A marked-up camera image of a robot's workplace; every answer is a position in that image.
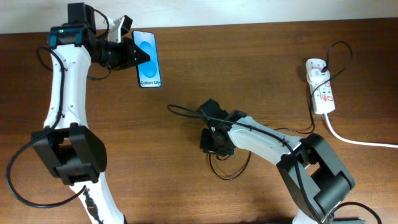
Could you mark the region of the blue Galaxy smartphone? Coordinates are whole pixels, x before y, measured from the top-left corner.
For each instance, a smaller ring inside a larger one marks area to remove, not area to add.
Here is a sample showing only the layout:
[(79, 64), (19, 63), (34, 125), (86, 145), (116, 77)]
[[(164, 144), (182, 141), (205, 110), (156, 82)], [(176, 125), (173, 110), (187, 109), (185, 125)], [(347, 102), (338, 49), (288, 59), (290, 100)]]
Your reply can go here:
[(136, 67), (138, 83), (141, 88), (160, 88), (162, 86), (155, 35), (151, 32), (134, 30), (135, 44), (149, 55), (150, 60)]

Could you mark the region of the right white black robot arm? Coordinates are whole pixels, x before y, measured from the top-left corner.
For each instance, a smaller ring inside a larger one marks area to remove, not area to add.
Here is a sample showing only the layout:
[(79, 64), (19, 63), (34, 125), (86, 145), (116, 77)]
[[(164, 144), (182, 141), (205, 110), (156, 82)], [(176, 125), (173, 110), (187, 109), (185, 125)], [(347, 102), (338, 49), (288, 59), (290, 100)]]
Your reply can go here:
[(294, 223), (322, 223), (354, 188), (353, 176), (319, 134), (305, 138), (268, 128), (246, 113), (222, 110), (209, 99), (198, 109), (207, 124), (201, 149), (217, 156), (231, 156), (245, 149), (275, 165), (298, 214)]

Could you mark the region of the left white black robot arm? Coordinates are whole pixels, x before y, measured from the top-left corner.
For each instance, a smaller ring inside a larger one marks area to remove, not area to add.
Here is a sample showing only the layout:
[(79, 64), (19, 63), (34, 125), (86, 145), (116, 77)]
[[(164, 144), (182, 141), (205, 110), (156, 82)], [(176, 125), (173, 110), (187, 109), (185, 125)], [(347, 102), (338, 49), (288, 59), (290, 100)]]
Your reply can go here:
[(51, 175), (78, 194), (92, 223), (126, 223), (106, 182), (104, 143), (89, 130), (86, 118), (86, 82), (92, 63), (109, 71), (124, 70), (150, 60), (132, 38), (128, 16), (106, 18), (107, 30), (96, 34), (91, 6), (68, 4), (67, 23), (52, 27), (47, 43), (53, 65), (50, 108), (44, 130), (32, 133), (42, 139), (34, 149)]

